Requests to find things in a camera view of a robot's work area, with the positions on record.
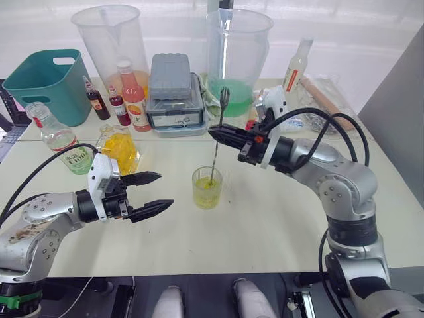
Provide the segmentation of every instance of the laptop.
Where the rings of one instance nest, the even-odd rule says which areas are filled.
[[[13,97],[3,88],[4,81],[4,79],[0,79],[0,97],[12,118],[12,123],[0,114],[0,136],[3,135],[0,140],[0,163],[31,123],[22,106],[15,103]]]

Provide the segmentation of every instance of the teal basket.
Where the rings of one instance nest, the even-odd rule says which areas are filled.
[[[3,87],[24,108],[41,101],[61,123],[77,126],[91,110],[82,75],[89,78],[78,50],[45,50],[26,58]]]

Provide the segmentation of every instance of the rolling pin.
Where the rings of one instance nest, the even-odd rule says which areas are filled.
[[[300,84],[307,90],[309,94],[312,95],[314,100],[316,100],[321,107],[323,107],[329,112],[330,115],[333,115],[335,113],[341,113],[340,109],[327,96],[325,96],[315,85],[313,85],[309,78],[303,76],[300,79]],[[354,128],[352,123],[350,123],[350,121],[344,118],[335,117],[335,120],[346,131],[349,131],[350,129]]]

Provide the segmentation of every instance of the gray panel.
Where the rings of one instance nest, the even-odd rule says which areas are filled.
[[[359,117],[424,207],[424,26]]]

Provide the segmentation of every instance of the water bottle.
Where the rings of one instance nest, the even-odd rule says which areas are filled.
[[[26,113],[41,130],[41,139],[53,152],[78,144],[78,139],[71,128],[62,124],[41,102],[26,106]],[[88,173],[93,155],[84,147],[74,148],[59,157],[74,174]]]

